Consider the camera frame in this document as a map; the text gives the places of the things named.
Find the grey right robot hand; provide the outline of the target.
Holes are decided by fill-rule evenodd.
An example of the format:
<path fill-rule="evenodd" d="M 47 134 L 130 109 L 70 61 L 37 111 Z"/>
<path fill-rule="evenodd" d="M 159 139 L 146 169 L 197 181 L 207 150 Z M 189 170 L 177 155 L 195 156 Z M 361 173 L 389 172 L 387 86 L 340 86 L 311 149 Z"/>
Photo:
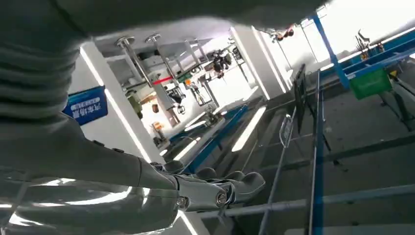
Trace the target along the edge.
<path fill-rule="evenodd" d="M 81 46 L 138 26 L 212 17 L 285 28 L 322 0 L 3 0 L 0 3 L 0 232 L 138 235 L 178 212 L 251 200 L 261 174 L 182 175 L 85 137 L 64 113 Z"/>

